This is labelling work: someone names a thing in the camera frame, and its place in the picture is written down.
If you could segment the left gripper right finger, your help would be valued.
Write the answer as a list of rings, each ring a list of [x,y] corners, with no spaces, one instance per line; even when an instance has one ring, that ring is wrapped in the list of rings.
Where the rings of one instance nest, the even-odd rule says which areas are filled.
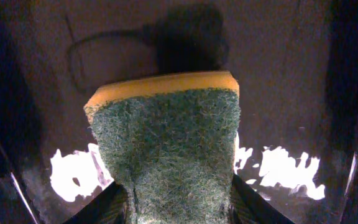
[[[237,174],[233,175],[232,183],[241,201],[245,203],[257,221],[260,223],[294,224],[284,214],[280,213],[246,184]]]

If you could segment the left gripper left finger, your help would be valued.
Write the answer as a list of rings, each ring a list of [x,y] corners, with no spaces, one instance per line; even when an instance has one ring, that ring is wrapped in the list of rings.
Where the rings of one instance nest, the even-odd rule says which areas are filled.
[[[113,183],[63,224],[126,224],[128,194]]]

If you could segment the green yellow sponge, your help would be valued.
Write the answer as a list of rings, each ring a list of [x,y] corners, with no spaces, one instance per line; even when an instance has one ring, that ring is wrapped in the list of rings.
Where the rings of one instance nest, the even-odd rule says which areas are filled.
[[[126,190],[126,223],[227,223],[239,85],[228,71],[98,88],[84,107],[101,158]]]

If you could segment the black plastic tray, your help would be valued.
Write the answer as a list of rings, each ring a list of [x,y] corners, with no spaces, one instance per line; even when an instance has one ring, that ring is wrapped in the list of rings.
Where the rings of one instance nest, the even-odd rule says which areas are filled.
[[[358,1],[0,1],[0,223],[64,223],[115,183],[102,86],[228,71],[234,174],[293,223],[358,223]]]

